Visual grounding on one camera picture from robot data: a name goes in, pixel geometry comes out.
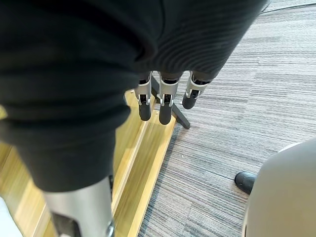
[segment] striped carpet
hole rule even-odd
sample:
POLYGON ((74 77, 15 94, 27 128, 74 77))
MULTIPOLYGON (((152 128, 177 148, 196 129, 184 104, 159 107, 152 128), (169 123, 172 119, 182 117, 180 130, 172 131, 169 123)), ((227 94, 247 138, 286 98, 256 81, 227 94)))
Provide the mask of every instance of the striped carpet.
POLYGON ((240 236, 247 195, 235 174, 316 136, 315 25, 316 6, 262 14, 196 106, 182 109, 192 126, 175 127, 140 237, 240 236))

